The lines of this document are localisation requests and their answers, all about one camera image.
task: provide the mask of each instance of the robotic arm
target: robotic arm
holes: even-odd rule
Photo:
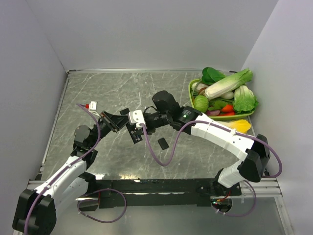
[[[120,111],[121,115],[112,115],[103,111],[98,120],[100,138],[104,138],[110,131],[118,132],[126,126],[134,143],[142,141],[143,135],[148,141],[147,135],[151,135],[159,127],[170,125],[177,131],[211,141],[238,158],[235,164],[218,172],[212,184],[213,188],[210,189],[212,196],[225,195],[229,188],[242,180],[261,181],[270,157],[269,150],[265,146],[252,139],[235,135],[235,130],[222,126],[192,107],[180,107],[167,91],[156,93],[153,96],[153,102],[156,106],[154,113],[147,113],[147,109],[144,112],[141,110],[130,112],[125,109]],[[94,125],[90,129],[82,125],[75,130],[74,135],[73,152],[67,162],[35,190],[26,189],[21,193],[14,216],[13,229],[24,232],[30,207],[45,188],[48,189],[36,202],[28,222],[29,234],[50,234],[57,218],[67,205],[79,196],[99,189],[95,176],[86,172],[95,160],[96,150],[90,151],[82,161],[70,165],[95,145],[98,140],[98,127]],[[258,135],[257,138],[267,143],[264,136]],[[168,148],[164,138],[159,139],[158,142],[162,149]],[[58,179],[49,185],[51,179],[56,176]]]

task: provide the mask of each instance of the black wire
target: black wire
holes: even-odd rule
[[[146,111],[147,111],[148,109],[150,109],[150,108],[153,108],[155,111],[157,111],[157,112],[158,112],[158,110],[157,110],[155,107],[153,107],[153,106],[149,106],[149,107],[145,108],[145,110],[143,111],[143,114],[145,114],[145,113],[146,113]]]

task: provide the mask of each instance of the floor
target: floor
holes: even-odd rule
[[[69,81],[57,117],[55,130],[47,152],[42,179],[49,178],[60,168],[72,151],[74,130],[79,125],[94,124],[76,103],[98,102],[97,111],[118,114],[122,109],[144,109],[153,105],[154,93],[167,90],[181,106],[190,105],[188,84],[199,78],[197,72],[164,73],[81,73],[69,74]],[[164,162],[168,159],[177,131],[166,126],[150,136],[154,151]],[[170,148],[162,151],[157,140],[165,137]],[[97,179],[161,179],[212,178],[224,167],[236,162],[223,148],[201,138],[182,134],[171,164],[159,166],[142,141],[133,144],[127,130],[109,133],[97,146],[98,155],[88,172]],[[241,204],[234,199],[234,213],[249,210],[252,199]],[[101,209],[93,215],[113,219],[122,208]],[[75,203],[58,220],[52,234],[210,234],[283,235],[284,229],[273,198],[258,199],[255,211],[243,218],[229,218],[215,214],[212,208],[189,206],[128,207],[116,223],[101,224],[77,214]]]

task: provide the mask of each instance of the vegetable basket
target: vegetable basket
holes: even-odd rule
[[[200,79],[195,79],[195,80],[192,80],[190,83],[189,83],[189,86],[188,86],[188,93],[189,93],[189,99],[190,99],[190,102],[191,102],[191,106],[194,108],[194,102],[192,100],[192,97],[191,97],[191,86],[192,84],[194,83],[197,83],[199,82]],[[253,114],[253,112],[251,113],[247,113],[247,114],[238,114],[238,115],[232,115],[232,116],[210,116],[211,119],[213,120],[219,120],[219,121],[225,121],[225,120],[236,120],[236,119],[243,119],[251,114]]]

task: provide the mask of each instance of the yellow vegetable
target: yellow vegetable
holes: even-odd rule
[[[251,124],[247,120],[243,119],[231,122],[218,121],[218,123],[227,126],[230,129],[236,129],[236,131],[244,134],[251,128]]]

